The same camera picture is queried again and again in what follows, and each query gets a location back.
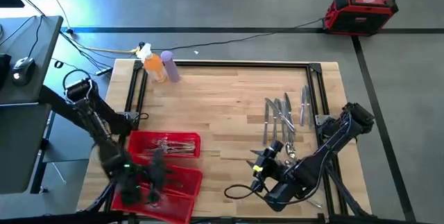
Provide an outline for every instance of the red plastic tray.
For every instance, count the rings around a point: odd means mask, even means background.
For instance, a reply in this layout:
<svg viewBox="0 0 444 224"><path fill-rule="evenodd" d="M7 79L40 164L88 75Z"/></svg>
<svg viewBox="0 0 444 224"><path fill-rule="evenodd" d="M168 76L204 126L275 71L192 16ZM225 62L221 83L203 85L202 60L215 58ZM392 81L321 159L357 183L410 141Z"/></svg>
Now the red plastic tray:
<svg viewBox="0 0 444 224"><path fill-rule="evenodd" d="M133 157L133 162L141 165L147 165L149 160L141 157ZM171 173L166 175L166 184L164 191L166 193L179 194L191 199L195 199L200 191L202 183L202 172L197 169L183 168L180 166L166 165ZM149 183L141 182L141 186L149 188Z"/></svg>
<svg viewBox="0 0 444 224"><path fill-rule="evenodd" d="M143 199L147 199L149 189L141 187ZM121 201L120 191L117 191L112 200L111 208L124 212L144 214L159 220L170 223L183 224L188 223L193 213L194 200L169 194L162 193L160 201L154 205L139 203L132 206L124 206Z"/></svg>
<svg viewBox="0 0 444 224"><path fill-rule="evenodd" d="M165 157L200 157L200 137L194 132L132 131L130 134L128 152L133 155L149 156L150 154L146 150L157 148L155 142L158 139L164 138L178 142L192 141L196 146L193 155L165 154Z"/></svg>

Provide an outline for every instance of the computer mouse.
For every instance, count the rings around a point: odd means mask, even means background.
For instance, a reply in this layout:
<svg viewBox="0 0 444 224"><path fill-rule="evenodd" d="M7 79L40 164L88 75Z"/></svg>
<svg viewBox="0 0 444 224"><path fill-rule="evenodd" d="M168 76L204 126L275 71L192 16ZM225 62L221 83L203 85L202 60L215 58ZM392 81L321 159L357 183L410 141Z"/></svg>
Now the computer mouse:
<svg viewBox="0 0 444 224"><path fill-rule="evenodd" d="M31 81L35 70L33 58L19 59L12 68L12 82L17 86L24 86Z"/></svg>

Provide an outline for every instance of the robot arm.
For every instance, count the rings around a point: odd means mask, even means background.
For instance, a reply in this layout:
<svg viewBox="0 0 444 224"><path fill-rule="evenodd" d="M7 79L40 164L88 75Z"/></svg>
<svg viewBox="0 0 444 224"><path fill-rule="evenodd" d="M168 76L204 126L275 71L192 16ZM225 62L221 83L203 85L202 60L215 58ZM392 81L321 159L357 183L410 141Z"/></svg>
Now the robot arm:
<svg viewBox="0 0 444 224"><path fill-rule="evenodd" d="M313 155L304 157L291 166L275 160L283 145L274 141L264 152L258 154L253 165L256 180L252 183L251 190L262 191L267 177L277 180L278 183L264 196L267 204L277 212L282 211L293 197L298 200L308 199L317 190L321 175L333 155L357 135L370 132L373 119L359 104L348 103L338 119L329 118L320 126L322 136L328 140Z"/></svg>
<svg viewBox="0 0 444 224"><path fill-rule="evenodd" d="M90 78L68 86L65 94L67 102L77 111L85 129L99 147L101 166L108 179L117 183L123 204L133 205L142 200L139 189L140 178L148 180L154 189L150 190L148 201L157 201L158 190L162 188L164 180L163 174L158 172L163 169L158 167L162 161L153 162L156 167L134 164L130 154L111 138L111 133L129 135L134 126L133 120L124 114L117 114L103 101L99 96L96 82ZM105 122L109 125L111 133L108 132Z"/></svg>

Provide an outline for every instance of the black desk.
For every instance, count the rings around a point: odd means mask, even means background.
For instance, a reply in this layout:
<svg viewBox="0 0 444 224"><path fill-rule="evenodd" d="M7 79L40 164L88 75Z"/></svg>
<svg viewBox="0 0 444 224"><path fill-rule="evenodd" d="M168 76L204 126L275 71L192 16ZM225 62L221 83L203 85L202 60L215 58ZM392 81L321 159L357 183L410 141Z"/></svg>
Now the black desk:
<svg viewBox="0 0 444 224"><path fill-rule="evenodd" d="M9 36L25 20L26 18L0 19L0 24L3 25L3 39ZM35 33L39 21L39 17L30 19L22 29L0 46L0 53L7 53L11 56L11 66L17 60L28 56L35 42ZM23 87L15 86L12 79L6 79L4 86L0 89L0 105L37 102L56 47L58 30L62 26L62 21L62 17L43 18L39 30L39 41L31 54L31 58L34 58L36 64L33 79Z"/></svg>
<svg viewBox="0 0 444 224"><path fill-rule="evenodd" d="M25 20L0 19L3 27L0 41ZM11 55L11 66L29 54L36 39L39 21L39 17L29 20L0 46L0 53ZM51 110L83 127L75 112L66 106L65 100L43 85L61 25L62 17L59 16L42 19L39 41L31 56L36 63L32 81L24 87L16 87L11 79L7 79L0 89L0 173L3 175L0 193L20 193L26 190L38 151L41 150L31 185L31 193L39 193L46 168L44 154L49 146L50 131L45 138L43 135Z"/></svg>
<svg viewBox="0 0 444 224"><path fill-rule="evenodd" d="M0 193L28 188L50 111L47 104L0 107Z"/></svg>

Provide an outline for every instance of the wooden tabletop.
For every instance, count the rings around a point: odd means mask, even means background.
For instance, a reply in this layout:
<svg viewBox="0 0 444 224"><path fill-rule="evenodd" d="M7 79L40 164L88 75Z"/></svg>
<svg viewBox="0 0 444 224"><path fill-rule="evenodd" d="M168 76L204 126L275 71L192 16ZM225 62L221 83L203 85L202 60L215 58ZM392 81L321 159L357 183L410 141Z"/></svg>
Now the wooden tabletop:
<svg viewBox="0 0 444 224"><path fill-rule="evenodd" d="M115 62L106 102L116 111L123 111L125 107L133 62ZM322 62L321 65L330 112L338 117L347 103L339 67L336 62ZM261 142L266 97L283 98L284 92L288 93L297 131L295 146L298 157L312 154L317 149L314 131L307 125L299 126L300 88L307 84L305 71L238 67L179 67L179 70L182 76L179 83L148 82L142 112L148 113L149 119L142 120L139 129L190 131L201 136L200 159L194 165L190 161L181 162L185 166L197 166L203 172L193 216L309 218L321 212L327 214L323 187L312 198L323 209L303 202L289 205L279 214L257 196L230 200L223 195L223 190L231 184L249 186L254 178L245 160L254 162L256 159L249 150L264 149ZM141 77L138 76L132 109L137 104ZM272 127L269 124L268 144ZM277 129L280 136L280 124ZM283 153L279 154L280 159L286 158ZM339 163L344 184L362 208L371 212L354 141L339 153ZM107 183L93 150L78 209L89 206ZM267 184L272 187L273 181L267 180ZM230 192L238 196L246 193L241 189ZM339 212L338 209L339 205L335 204L336 212Z"/></svg>

